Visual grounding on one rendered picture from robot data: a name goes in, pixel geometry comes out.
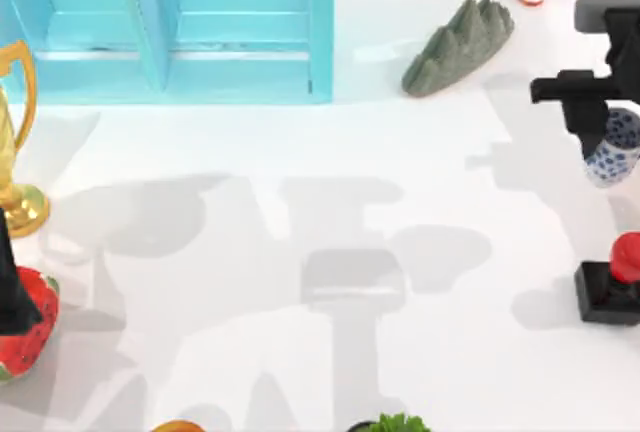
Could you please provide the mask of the blue and white cup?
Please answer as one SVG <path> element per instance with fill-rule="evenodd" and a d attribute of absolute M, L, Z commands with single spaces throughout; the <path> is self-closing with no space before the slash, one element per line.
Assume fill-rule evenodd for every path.
<path fill-rule="evenodd" d="M 603 139 L 585 160 L 589 180 L 610 187 L 628 177 L 640 161 L 640 116 L 626 108 L 612 108 Z"/>

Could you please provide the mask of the grey green mountain ornament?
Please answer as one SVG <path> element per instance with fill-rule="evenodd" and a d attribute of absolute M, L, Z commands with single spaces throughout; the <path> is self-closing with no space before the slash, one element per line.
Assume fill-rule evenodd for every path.
<path fill-rule="evenodd" d="M 402 76 L 402 90 L 423 98 L 460 82 L 492 59 L 514 29 L 511 12 L 500 2 L 464 0 L 414 57 Z"/>

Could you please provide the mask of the red watermelon cup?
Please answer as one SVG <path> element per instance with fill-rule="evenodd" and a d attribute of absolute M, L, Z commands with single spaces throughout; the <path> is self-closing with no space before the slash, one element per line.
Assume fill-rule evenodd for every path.
<path fill-rule="evenodd" d="M 38 270 L 18 266 L 18 277 L 42 315 L 42 321 L 23 335 L 0 335 L 0 384 L 6 384 L 29 372 L 39 359 L 58 319 L 57 281 Z"/>

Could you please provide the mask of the red trophy with black base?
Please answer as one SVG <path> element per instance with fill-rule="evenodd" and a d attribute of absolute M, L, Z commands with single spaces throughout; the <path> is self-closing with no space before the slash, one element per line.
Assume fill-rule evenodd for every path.
<path fill-rule="evenodd" d="M 608 262 L 581 262 L 574 279 L 584 322 L 640 325 L 640 232 L 620 235 Z"/>

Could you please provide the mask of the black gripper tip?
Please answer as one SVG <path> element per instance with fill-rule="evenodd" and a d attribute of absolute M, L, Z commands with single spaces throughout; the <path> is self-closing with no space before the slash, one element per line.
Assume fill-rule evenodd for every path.
<path fill-rule="evenodd" d="M 0 336 L 25 335 L 42 321 L 19 278 L 5 212 L 0 208 Z"/>

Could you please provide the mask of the orange round thing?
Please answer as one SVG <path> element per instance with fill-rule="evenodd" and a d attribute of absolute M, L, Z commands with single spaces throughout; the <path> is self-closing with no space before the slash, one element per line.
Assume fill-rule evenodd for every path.
<path fill-rule="evenodd" d="M 154 427 L 151 432 L 205 432 L 204 429 L 189 420 L 174 419 Z"/>

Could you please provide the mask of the gold trophy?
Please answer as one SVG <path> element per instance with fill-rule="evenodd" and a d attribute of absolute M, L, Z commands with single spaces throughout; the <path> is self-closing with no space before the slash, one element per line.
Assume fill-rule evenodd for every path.
<path fill-rule="evenodd" d="M 22 238 L 44 225 L 50 215 L 50 203 L 35 185 L 16 184 L 13 180 L 16 156 L 31 132 L 37 105 L 35 61 L 23 40 L 0 48 L 0 78 L 10 75 L 14 62 L 19 62 L 23 69 L 26 100 L 23 120 L 15 133 L 8 97 L 0 85 L 0 208 L 10 237 Z"/>

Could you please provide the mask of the green plant in black pot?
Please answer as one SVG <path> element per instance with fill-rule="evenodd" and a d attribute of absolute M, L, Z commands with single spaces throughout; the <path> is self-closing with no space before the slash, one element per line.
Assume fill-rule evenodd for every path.
<path fill-rule="evenodd" d="M 376 420 L 358 422 L 346 432 L 432 432 L 432 430 L 419 416 L 382 413 Z"/>

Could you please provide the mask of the grey rounded box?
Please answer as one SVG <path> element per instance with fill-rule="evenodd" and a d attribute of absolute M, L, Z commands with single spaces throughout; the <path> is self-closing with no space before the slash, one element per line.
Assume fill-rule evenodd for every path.
<path fill-rule="evenodd" d="M 583 34 L 604 34 L 604 14 L 608 0 L 576 0 L 574 6 L 574 28 Z"/>

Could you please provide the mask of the light blue rack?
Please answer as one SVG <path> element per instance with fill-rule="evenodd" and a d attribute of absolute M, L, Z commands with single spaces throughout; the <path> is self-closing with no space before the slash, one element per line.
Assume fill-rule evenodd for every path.
<path fill-rule="evenodd" d="M 0 0 L 44 104 L 304 104 L 333 95 L 334 0 Z"/>

